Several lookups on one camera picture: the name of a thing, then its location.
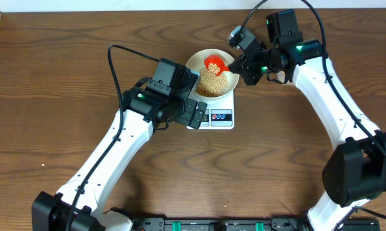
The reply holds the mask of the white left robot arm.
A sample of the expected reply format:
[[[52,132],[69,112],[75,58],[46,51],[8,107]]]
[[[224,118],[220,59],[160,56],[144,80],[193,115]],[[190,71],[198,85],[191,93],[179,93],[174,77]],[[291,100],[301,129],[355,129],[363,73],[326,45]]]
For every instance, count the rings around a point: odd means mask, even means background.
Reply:
[[[151,78],[140,79],[121,96],[122,108],[99,145],[55,195],[41,192],[31,207],[34,230],[124,230],[133,220],[105,211],[106,202],[137,151],[160,124],[199,128],[206,103],[190,98],[200,83],[198,71],[159,60]]]

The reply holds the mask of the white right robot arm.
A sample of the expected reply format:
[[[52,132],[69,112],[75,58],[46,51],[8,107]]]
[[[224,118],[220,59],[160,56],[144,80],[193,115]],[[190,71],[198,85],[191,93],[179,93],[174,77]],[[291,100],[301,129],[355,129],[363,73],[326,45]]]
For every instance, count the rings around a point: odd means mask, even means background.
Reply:
[[[352,213],[386,192],[386,132],[354,102],[339,80],[325,40],[304,40],[295,12],[267,16],[269,44],[244,25],[229,35],[241,55],[228,66],[247,85],[275,74],[308,99],[330,138],[333,154],[322,170],[324,194],[307,212],[300,230],[343,230]]]

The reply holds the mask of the red measuring scoop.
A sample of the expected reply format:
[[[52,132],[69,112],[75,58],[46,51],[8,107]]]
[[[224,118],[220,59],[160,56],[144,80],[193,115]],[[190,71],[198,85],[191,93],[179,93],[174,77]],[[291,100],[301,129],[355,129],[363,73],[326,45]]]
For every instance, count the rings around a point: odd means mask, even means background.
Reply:
[[[223,72],[229,72],[229,67],[218,55],[210,55],[204,60],[206,69],[215,76],[221,75]]]

